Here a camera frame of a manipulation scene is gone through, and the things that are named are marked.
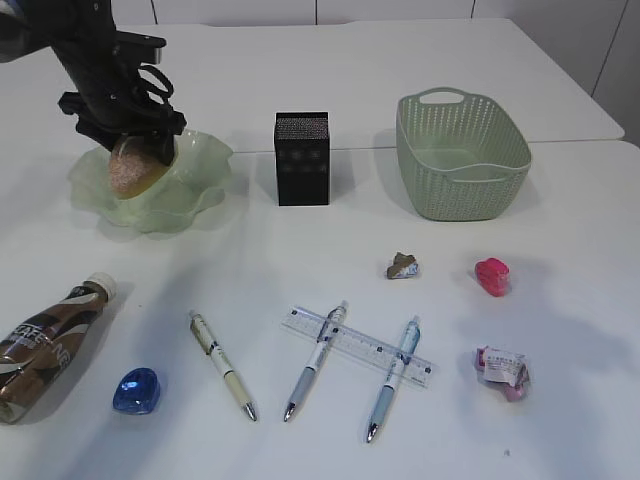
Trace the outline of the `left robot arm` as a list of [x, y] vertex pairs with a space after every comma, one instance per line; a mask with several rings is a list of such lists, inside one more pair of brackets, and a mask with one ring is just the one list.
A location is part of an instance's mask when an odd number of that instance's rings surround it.
[[112, 151], [128, 137], [168, 166], [186, 127], [169, 100], [174, 87], [158, 69], [166, 41], [117, 30], [108, 1], [4, 1], [1, 60], [49, 48], [76, 89], [58, 105], [76, 130]]

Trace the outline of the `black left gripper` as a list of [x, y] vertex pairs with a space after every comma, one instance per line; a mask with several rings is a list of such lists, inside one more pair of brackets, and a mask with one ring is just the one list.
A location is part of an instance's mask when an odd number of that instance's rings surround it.
[[76, 115], [76, 131], [111, 152], [123, 135], [149, 138], [149, 155], [162, 165], [175, 159], [175, 135], [186, 127], [171, 105], [174, 87], [158, 65], [120, 55], [110, 14], [54, 14], [52, 50], [76, 90], [61, 110]]

